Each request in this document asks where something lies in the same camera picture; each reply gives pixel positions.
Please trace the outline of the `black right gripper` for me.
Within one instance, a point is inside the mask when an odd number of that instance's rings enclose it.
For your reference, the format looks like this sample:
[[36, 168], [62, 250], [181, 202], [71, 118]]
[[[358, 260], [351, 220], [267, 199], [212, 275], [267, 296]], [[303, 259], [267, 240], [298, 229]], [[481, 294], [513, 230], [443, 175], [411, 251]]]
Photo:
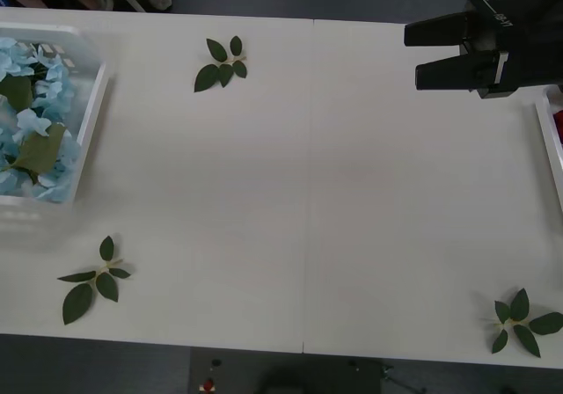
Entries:
[[486, 99], [562, 85], [562, 0], [467, 0], [464, 10], [468, 30], [463, 12], [405, 26], [406, 47], [455, 46], [465, 37], [466, 55], [416, 67], [417, 90], [471, 90]]

